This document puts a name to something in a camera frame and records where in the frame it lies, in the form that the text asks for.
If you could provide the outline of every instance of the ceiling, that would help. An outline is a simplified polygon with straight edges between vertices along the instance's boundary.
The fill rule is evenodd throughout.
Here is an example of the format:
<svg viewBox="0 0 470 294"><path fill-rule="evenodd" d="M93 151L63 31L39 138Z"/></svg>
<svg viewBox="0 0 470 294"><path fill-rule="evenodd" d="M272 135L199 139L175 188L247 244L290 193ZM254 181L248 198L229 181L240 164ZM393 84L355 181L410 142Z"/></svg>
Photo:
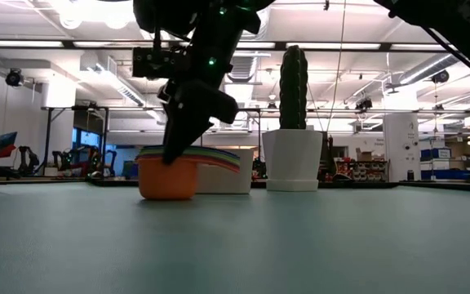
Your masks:
<svg viewBox="0 0 470 294"><path fill-rule="evenodd" d="M111 29L103 21L83 21L76 29L66 29L60 22L59 10L51 9L51 2L63 0L0 0L0 38L5 39L83 39L114 40L143 39L139 27L129 19L122 29ZM332 0L329 11L323 10L322 1L277 0L270 9L266 33L262 40L270 42L433 42L419 27L390 19L387 11L373 0ZM96 100L102 105L131 105L108 82L81 71L81 50L18 50L0 49L0 59L49 60L52 64L74 76L80 85L79 100ZM279 95L280 64L283 52L263 52L256 65L256 79L246 99L247 107L266 107L269 96ZM163 80L148 81L131 77L129 51L99 51L101 58L110 56L117 62L117 74L143 96L153 96ZM364 86L381 74L403 73L435 53L380 53L380 52L306 52L309 63L308 101L317 107L354 108ZM438 85L417 82L419 107L430 109L441 101L454 101L470 92L470 69L456 64L447 69L450 81ZM377 90L381 83L375 82ZM366 93L375 105L382 104L382 91ZM455 109L469 109L470 100L460 100Z"/></svg>

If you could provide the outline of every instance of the table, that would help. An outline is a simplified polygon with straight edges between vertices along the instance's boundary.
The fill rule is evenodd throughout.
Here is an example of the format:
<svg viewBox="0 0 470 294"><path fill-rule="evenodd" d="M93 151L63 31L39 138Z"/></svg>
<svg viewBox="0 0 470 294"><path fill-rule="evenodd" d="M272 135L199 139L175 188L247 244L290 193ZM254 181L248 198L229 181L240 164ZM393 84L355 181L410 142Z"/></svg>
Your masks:
<svg viewBox="0 0 470 294"><path fill-rule="evenodd" d="M0 185L0 293L470 293L470 193Z"/></svg>

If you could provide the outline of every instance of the security camera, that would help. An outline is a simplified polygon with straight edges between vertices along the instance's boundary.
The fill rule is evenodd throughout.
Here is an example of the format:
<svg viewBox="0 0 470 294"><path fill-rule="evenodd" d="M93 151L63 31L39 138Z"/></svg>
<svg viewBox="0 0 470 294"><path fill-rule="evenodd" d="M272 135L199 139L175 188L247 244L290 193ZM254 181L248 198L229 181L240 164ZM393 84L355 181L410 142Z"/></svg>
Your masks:
<svg viewBox="0 0 470 294"><path fill-rule="evenodd" d="M21 69L10 69L10 73L5 78L8 86L21 87L24 83L24 77L21 74Z"/></svg>

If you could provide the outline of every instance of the cactus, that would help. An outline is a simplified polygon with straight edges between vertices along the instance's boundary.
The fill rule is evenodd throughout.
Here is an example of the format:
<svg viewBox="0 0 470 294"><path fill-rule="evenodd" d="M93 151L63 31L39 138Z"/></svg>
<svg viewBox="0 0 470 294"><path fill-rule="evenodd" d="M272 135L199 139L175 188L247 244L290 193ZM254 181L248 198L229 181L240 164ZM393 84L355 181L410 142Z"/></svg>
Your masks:
<svg viewBox="0 0 470 294"><path fill-rule="evenodd" d="M306 128L308 61L298 46L289 47L281 66L281 129Z"/></svg>

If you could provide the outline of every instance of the black cable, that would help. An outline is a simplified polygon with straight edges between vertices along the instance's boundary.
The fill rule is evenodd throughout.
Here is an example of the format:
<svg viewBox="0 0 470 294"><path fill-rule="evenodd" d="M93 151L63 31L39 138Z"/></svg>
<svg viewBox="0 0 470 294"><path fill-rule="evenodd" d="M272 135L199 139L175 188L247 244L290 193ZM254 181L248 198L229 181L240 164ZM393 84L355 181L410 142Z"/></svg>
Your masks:
<svg viewBox="0 0 470 294"><path fill-rule="evenodd" d="M433 38L437 43L444 47L451 55L458 58L458 60L462 61L467 67L470 68L470 60L465 58L463 55L458 53L455 49L451 48L447 43L445 43L438 35L436 35L430 28L422 27L422 29Z"/></svg>

